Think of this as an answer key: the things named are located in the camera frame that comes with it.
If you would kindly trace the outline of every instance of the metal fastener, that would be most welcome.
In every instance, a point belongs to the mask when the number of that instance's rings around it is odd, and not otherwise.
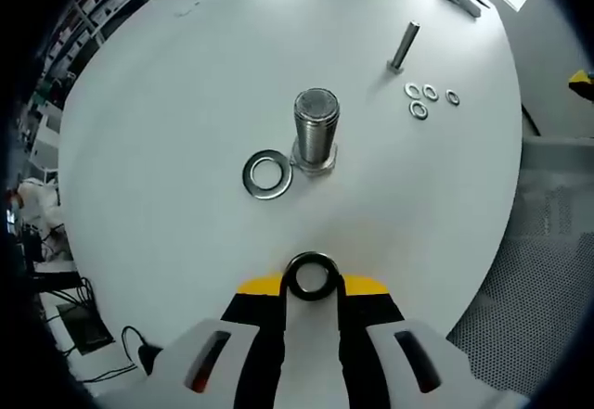
[[[419,32],[420,25],[417,22],[410,21],[407,25],[407,29],[405,30],[405,34],[402,37],[402,41],[398,46],[398,50],[394,55],[392,60],[388,61],[388,69],[394,73],[402,72],[402,63],[407,56],[408,50],[412,46],[415,38],[417,37],[417,33]]]
[[[278,183],[271,188],[261,188],[253,178],[253,172],[263,161],[273,161],[280,168],[280,179]],[[260,200],[269,200],[277,198],[284,194],[291,186],[293,181],[293,169],[289,160],[274,149],[266,149],[256,152],[251,156],[243,167],[243,185],[255,198]]]
[[[411,101],[408,110],[415,119],[425,120],[429,116],[429,110],[422,101]]]
[[[316,290],[308,290],[300,284],[297,274],[300,269],[308,264],[314,264],[326,271],[324,284]],[[339,285],[341,278],[336,263],[327,255],[316,251],[302,253],[289,262],[283,275],[283,283],[287,285],[293,295],[301,300],[323,300],[329,296]]]
[[[420,89],[414,83],[405,84],[405,93],[413,100],[420,100]]]
[[[297,138],[291,161],[304,173],[320,175],[334,168],[334,135],[340,115],[338,98],[327,89],[308,89],[295,99]]]
[[[423,86],[423,94],[425,95],[425,97],[427,97],[428,100],[431,100],[431,101],[439,100],[439,94],[437,94],[437,91],[435,90],[435,88],[433,86],[431,86],[430,84],[425,84]]]
[[[451,89],[447,89],[445,91],[445,98],[447,99],[448,102],[450,102],[454,106],[457,106],[460,104],[460,97],[458,96],[458,94],[456,94]]]

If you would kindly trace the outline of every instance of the yellow object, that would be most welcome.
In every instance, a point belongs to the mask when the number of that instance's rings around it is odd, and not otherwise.
[[[390,291],[375,279],[364,276],[343,275],[346,296],[356,295],[384,295]]]
[[[579,96],[594,101],[594,80],[592,74],[585,70],[579,70],[569,79],[569,88]]]
[[[282,274],[277,273],[270,276],[256,277],[251,281],[244,282],[238,288],[238,293],[245,295],[280,295],[280,281],[282,281]]]
[[[569,83],[589,83],[592,84],[593,80],[590,80],[585,70],[579,70],[569,79]]]

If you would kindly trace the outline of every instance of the white shelving unit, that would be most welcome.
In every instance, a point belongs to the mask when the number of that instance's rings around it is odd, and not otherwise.
[[[102,28],[131,0],[77,0],[71,5],[72,24],[66,26],[50,46],[43,75],[63,78],[80,50],[94,39],[98,45],[105,41]]]

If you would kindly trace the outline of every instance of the floor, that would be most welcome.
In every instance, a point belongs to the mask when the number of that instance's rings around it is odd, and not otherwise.
[[[448,336],[477,378],[530,396],[562,357],[592,302],[592,215],[594,172],[521,170],[493,266]]]
[[[528,120],[528,118],[522,114],[522,135],[524,137],[531,137],[538,135],[534,125]]]

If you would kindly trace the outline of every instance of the wall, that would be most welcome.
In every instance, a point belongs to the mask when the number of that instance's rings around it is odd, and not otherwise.
[[[594,136],[594,107],[567,87],[588,58],[555,0],[527,0],[519,12],[498,9],[516,61],[522,102],[543,135]]]

